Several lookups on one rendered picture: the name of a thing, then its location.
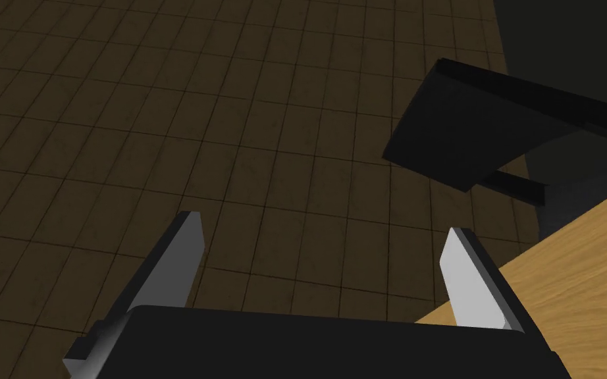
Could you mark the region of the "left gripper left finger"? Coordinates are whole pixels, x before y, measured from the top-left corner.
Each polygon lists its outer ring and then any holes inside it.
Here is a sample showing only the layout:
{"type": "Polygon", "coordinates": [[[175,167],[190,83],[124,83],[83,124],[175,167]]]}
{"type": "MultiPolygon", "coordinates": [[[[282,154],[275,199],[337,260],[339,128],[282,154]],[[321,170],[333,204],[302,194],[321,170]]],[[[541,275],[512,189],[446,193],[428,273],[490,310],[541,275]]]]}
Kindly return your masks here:
{"type": "Polygon", "coordinates": [[[114,322],[140,305],[184,307],[204,251],[200,213],[180,212],[117,297],[104,321],[114,322]]]}

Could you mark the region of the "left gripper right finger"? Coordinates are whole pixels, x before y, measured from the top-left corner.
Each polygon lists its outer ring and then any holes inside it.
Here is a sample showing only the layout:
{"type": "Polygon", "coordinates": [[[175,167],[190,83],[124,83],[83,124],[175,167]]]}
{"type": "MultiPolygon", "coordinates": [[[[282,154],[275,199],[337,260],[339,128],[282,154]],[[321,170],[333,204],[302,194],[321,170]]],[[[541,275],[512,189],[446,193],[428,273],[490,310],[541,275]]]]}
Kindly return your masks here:
{"type": "Polygon", "coordinates": [[[456,326],[523,332],[511,289],[469,228],[450,228],[439,260],[456,326]]]}

